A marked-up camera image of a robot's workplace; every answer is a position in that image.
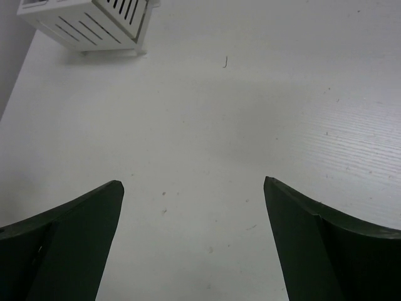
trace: white crate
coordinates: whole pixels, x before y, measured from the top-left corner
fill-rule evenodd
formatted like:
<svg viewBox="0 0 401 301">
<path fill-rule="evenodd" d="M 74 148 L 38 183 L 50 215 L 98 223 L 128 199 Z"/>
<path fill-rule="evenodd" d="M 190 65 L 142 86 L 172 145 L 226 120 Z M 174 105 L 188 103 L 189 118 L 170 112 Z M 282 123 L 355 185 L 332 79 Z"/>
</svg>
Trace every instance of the white crate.
<svg viewBox="0 0 401 301">
<path fill-rule="evenodd" d="M 142 52 L 151 0 L 21 0 L 18 15 L 75 51 Z"/>
</svg>

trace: black mark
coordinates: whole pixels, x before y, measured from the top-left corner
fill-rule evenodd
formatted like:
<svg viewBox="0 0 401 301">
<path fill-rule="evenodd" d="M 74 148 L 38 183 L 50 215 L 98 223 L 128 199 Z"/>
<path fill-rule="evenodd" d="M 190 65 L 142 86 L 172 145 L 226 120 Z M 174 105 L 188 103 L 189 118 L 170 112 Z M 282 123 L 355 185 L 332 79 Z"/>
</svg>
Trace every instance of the black mark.
<svg viewBox="0 0 401 301">
<path fill-rule="evenodd" d="M 257 225 L 254 225 L 254 226 L 248 228 L 246 231 L 252 230 L 252 229 L 254 229 L 256 226 L 257 226 Z"/>
<path fill-rule="evenodd" d="M 227 67 L 227 63 L 228 63 L 228 56 L 226 56 L 226 65 L 223 68 Z"/>
</svg>

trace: white tabletop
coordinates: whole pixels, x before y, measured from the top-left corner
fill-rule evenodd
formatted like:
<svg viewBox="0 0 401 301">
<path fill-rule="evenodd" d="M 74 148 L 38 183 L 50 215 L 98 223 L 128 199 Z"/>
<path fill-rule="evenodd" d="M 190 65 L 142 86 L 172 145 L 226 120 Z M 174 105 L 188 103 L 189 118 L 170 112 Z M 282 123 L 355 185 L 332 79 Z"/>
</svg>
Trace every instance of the white tabletop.
<svg viewBox="0 0 401 301">
<path fill-rule="evenodd" d="M 118 179 L 98 300 L 287 300 L 265 176 L 401 229 L 400 18 L 399 0 L 163 0 L 139 58 L 36 33 L 0 123 L 0 223 Z"/>
</svg>

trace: table surface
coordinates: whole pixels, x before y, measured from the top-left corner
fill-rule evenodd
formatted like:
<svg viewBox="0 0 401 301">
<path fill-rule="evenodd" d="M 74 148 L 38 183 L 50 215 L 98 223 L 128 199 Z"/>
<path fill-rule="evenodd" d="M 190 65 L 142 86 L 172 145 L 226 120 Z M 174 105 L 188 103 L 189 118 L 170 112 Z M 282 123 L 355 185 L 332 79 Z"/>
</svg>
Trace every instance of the table surface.
<svg viewBox="0 0 401 301">
<path fill-rule="evenodd" d="M 164 0 L 138 58 L 36 33 L 0 223 L 118 179 L 98 300 L 287 300 L 265 176 L 401 229 L 400 33 L 399 0 Z"/>
</svg>

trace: white basket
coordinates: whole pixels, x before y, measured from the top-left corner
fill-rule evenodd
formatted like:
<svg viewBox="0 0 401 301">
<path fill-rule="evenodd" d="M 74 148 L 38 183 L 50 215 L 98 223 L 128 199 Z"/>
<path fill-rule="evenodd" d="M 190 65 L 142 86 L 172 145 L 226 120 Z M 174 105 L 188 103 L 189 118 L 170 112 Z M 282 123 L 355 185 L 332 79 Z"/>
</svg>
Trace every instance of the white basket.
<svg viewBox="0 0 401 301">
<path fill-rule="evenodd" d="M 18 15 L 75 51 L 142 52 L 150 0 L 21 0 Z"/>
</svg>

